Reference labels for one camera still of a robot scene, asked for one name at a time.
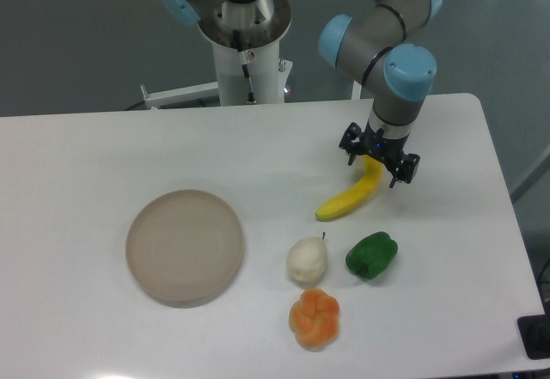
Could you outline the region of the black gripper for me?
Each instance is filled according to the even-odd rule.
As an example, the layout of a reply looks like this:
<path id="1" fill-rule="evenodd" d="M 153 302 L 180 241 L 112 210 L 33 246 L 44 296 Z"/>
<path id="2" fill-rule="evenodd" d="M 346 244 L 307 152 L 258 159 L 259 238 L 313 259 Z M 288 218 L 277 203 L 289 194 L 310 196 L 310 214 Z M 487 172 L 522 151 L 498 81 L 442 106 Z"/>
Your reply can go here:
<path id="1" fill-rule="evenodd" d="M 418 170 L 419 155 L 403 151 L 409 135 L 410 125 L 391 125 L 371 114 L 364 132 L 357 123 L 349 124 L 339 147 L 348 156 L 348 166 L 364 154 L 365 147 L 366 154 L 382 162 L 392 175 L 388 186 L 393 188 L 397 183 L 410 184 Z"/>

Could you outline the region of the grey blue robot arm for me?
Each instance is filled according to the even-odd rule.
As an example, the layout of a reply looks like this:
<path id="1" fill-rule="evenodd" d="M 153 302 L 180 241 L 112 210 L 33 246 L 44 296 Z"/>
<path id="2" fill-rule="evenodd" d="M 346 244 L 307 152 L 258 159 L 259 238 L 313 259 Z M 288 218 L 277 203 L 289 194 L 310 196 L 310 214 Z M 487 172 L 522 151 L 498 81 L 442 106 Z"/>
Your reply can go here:
<path id="1" fill-rule="evenodd" d="M 278 44 L 291 23 L 288 0 L 161 0 L 180 23 L 197 26 L 215 55 L 222 104 L 281 102 Z M 436 60 L 408 42 L 440 10 L 442 0 L 374 0 L 364 21 L 337 15 L 323 28 L 319 54 L 369 90 L 366 126 L 351 124 L 340 147 L 350 158 L 381 162 L 394 182 L 412 181 L 419 156 L 404 151 L 437 72 Z"/>

